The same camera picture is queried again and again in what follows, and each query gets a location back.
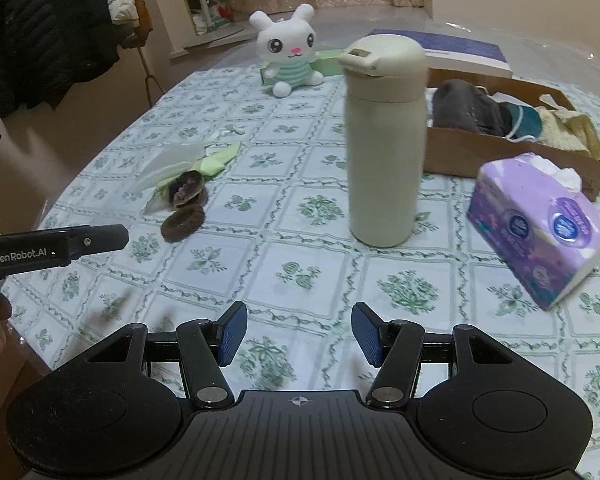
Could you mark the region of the cream knitted item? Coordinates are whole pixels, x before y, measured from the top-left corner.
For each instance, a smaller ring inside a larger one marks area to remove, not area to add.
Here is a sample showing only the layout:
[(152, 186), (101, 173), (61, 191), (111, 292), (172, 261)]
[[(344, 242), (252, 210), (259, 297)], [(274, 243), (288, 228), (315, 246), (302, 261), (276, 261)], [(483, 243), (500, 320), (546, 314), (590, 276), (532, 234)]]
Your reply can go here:
[(539, 144), (600, 160), (600, 137), (587, 114), (542, 106), (535, 110), (542, 122)]

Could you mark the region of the green floral tablecloth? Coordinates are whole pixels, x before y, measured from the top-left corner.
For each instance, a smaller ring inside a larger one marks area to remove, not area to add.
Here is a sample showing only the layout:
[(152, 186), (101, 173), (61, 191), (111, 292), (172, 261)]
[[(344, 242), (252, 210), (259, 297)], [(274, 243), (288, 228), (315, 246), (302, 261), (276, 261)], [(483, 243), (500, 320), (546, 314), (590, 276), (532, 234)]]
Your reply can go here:
[[(226, 377), (235, 390), (366, 389), (375, 372), (349, 328), (369, 304), (430, 332), (475, 325), (573, 388), (594, 431), (579, 470), (600, 479), (600, 263), (564, 301), (541, 310), (467, 221), (471, 180), (422, 177), (414, 232), (391, 249), (348, 228), (341, 78), (286, 99), (254, 67), (187, 77), (126, 128), (68, 185), (44, 226), (121, 223), (121, 252), (10, 278), (12, 326), (49, 366), (129, 322), (172, 330), (242, 300), (247, 336)], [(243, 136), (221, 136), (227, 124)], [(208, 186), (206, 220), (180, 244), (129, 192), (165, 146), (242, 142)]]

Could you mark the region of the metal coat rack stand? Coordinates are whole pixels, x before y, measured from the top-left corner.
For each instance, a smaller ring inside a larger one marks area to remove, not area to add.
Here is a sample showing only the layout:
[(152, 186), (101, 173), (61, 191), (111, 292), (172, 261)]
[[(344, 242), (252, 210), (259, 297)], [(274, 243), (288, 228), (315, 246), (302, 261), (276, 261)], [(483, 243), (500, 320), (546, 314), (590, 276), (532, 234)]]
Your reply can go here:
[[(151, 71), (149, 64), (146, 60), (146, 56), (144, 55), (143, 49), (141, 47), (138, 47), (138, 48), (136, 48), (136, 52), (137, 52), (138, 56), (140, 57), (140, 64), (142, 64), (142, 67), (143, 67), (145, 94), (146, 94), (148, 107), (151, 108), (156, 104), (158, 99), (160, 99), (162, 96), (164, 96), (164, 94), (166, 92), (163, 90), (162, 85), (158, 81), (157, 77)], [(152, 88), (155, 88), (157, 91), (157, 96), (158, 96), (157, 99), (155, 99), (152, 96), (152, 93), (151, 93)]]

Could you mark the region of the dark grey sock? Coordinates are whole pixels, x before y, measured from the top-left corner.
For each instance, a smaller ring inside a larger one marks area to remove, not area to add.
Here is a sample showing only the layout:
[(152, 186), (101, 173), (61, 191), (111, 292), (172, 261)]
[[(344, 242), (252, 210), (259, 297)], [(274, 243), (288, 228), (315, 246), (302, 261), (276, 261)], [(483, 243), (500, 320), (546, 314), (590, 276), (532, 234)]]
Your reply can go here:
[(489, 136), (507, 136), (512, 114), (473, 84), (461, 79), (445, 81), (432, 96), (434, 128), (456, 129)]

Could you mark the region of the white bunny plush toy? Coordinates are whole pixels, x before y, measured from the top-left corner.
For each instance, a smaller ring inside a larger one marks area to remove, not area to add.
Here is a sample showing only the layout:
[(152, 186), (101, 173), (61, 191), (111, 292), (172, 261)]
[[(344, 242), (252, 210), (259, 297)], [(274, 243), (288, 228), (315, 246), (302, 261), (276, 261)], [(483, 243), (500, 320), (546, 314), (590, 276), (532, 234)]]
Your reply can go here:
[(274, 22), (260, 10), (250, 15), (249, 23), (258, 32), (257, 55), (265, 62), (263, 77), (276, 98), (324, 81), (324, 75), (311, 66), (317, 60), (316, 32), (310, 24), (314, 13), (313, 6), (302, 3), (288, 20)]

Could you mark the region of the brown fuzzy scrunchie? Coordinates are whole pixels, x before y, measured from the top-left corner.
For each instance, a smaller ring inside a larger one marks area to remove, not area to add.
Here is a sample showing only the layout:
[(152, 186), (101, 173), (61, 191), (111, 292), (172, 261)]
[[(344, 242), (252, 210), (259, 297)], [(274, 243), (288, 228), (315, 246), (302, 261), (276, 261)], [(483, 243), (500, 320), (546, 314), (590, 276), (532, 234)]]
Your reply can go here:
[(204, 208), (190, 205), (170, 214), (160, 228), (163, 239), (168, 243), (177, 243), (194, 234), (204, 224)]

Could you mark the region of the light green small box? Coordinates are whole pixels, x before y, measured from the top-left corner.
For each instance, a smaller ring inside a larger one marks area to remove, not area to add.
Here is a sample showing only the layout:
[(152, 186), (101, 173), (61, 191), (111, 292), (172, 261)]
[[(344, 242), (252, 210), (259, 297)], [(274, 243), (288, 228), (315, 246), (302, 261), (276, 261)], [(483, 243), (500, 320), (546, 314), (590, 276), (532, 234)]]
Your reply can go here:
[[(311, 63), (311, 67), (325, 77), (342, 75), (343, 69), (338, 62), (338, 58), (342, 54), (343, 50), (341, 49), (319, 50), (317, 58)], [(269, 62), (263, 62), (260, 66), (260, 77), (264, 86), (270, 86), (273, 83), (273, 79), (265, 77), (269, 65)]]

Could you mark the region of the white blue flat box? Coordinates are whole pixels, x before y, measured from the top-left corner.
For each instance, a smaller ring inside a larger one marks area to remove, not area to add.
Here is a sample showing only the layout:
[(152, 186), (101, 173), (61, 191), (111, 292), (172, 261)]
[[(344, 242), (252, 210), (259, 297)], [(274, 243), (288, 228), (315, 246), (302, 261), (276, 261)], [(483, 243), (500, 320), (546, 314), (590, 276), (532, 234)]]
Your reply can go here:
[(433, 70), (456, 70), (503, 78), (513, 75), (497, 44), (414, 30), (376, 28), (370, 35), (398, 35), (417, 41), (425, 50), (428, 64)]

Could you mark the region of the light green cloth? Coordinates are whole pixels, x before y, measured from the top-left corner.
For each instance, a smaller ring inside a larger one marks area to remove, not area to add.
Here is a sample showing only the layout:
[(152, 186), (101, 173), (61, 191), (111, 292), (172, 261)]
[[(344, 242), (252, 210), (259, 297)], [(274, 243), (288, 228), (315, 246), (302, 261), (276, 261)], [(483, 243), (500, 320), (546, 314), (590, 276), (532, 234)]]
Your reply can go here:
[(198, 171), (206, 180), (214, 178), (237, 156), (241, 146), (242, 142), (237, 141), (222, 150), (204, 155), (193, 164), (192, 170)]

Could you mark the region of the black puffer jacket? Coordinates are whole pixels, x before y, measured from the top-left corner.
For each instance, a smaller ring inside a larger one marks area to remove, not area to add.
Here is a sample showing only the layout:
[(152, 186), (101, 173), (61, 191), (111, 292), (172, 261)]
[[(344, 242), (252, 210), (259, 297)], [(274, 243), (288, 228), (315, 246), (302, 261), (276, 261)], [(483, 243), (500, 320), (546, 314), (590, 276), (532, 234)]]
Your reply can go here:
[(58, 107), (119, 61), (118, 44), (107, 0), (0, 0), (0, 120)]

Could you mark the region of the teal cloth item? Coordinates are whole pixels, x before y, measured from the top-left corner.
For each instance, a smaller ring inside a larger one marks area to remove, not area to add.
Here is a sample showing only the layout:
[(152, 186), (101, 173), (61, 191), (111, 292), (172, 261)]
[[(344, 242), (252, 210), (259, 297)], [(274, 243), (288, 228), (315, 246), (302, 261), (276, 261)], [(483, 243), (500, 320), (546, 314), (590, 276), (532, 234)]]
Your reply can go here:
[(506, 139), (510, 142), (535, 142), (542, 133), (540, 114), (527, 105), (504, 102), (500, 104)]

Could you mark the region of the cream thermos bottle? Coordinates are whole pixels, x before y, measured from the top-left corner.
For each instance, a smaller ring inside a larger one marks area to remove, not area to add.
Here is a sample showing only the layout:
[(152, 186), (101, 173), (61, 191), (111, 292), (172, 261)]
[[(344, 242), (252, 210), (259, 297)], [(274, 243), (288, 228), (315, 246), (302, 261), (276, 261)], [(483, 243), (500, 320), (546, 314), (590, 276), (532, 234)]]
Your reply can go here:
[(412, 234), (427, 143), (424, 49), (412, 38), (366, 36), (338, 62), (347, 91), (346, 128), (349, 228), (377, 248)]

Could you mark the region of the purple velvet scrunchie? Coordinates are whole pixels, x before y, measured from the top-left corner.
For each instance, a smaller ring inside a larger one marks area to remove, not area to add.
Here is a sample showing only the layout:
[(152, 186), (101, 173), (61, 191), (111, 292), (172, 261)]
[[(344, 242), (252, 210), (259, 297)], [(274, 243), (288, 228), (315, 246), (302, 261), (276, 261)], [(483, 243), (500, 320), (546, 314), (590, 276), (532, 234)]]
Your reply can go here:
[(189, 205), (204, 206), (208, 200), (206, 181), (197, 170), (183, 172), (172, 180), (166, 189), (169, 203), (174, 208), (183, 208)]

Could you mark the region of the brown cardboard box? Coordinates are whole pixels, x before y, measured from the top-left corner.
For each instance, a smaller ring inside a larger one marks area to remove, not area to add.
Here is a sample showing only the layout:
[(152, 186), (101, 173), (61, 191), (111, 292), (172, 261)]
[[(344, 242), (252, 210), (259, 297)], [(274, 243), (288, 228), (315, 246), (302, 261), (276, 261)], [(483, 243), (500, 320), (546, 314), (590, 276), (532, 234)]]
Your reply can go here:
[[(449, 79), (463, 79), (489, 91), (516, 96), (532, 106), (539, 106), (540, 97), (549, 94), (558, 105), (568, 110), (574, 109), (568, 96), (554, 84), (544, 86), (528, 80), (432, 68), (428, 74), (427, 86), (437, 87)], [(600, 194), (600, 160), (536, 143), (512, 143), (498, 136), (464, 130), (429, 128), (424, 170), (428, 174), (474, 178), (486, 162), (529, 152), (551, 160), (560, 168), (576, 170), (582, 179), (582, 192), (589, 200), (596, 200)]]

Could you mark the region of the purple tissue pack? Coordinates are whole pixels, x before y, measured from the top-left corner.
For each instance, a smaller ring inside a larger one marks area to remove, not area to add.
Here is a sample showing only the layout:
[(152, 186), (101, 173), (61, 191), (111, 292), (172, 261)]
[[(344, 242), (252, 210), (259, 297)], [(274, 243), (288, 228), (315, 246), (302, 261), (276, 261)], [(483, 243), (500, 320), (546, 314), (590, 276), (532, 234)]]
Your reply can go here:
[(544, 310), (600, 262), (600, 212), (581, 177), (540, 155), (482, 165), (467, 217)]

